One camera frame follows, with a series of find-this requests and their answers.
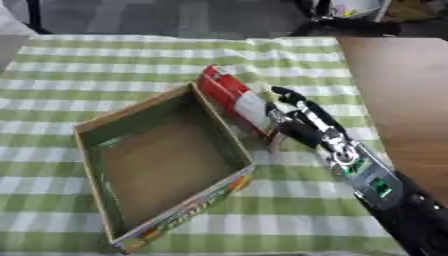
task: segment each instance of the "red can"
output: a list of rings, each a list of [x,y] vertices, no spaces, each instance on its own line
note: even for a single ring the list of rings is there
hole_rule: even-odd
[[[277,133],[272,121],[265,115],[266,101],[222,68],[208,66],[198,79],[198,87],[205,95],[244,120],[263,139],[271,141]]]

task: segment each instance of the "green checkered tablecloth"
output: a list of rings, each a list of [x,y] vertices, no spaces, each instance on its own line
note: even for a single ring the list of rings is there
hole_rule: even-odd
[[[73,125],[194,80],[212,63],[258,93],[298,90],[386,157],[334,38],[36,36],[0,77],[0,255],[112,253]],[[401,254],[304,146],[248,147],[257,164],[250,186],[137,255]]]

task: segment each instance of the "cardboard box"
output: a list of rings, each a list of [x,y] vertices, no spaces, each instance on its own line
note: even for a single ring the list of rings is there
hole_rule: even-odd
[[[129,253],[249,181],[253,162],[195,84],[76,126],[112,245]]]

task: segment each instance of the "robotic arm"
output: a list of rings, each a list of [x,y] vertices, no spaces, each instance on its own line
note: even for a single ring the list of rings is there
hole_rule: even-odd
[[[448,255],[448,209],[405,174],[392,170],[331,115],[303,95],[272,87],[295,108],[266,104],[281,133],[316,149],[330,171],[354,189],[355,197],[412,256]]]

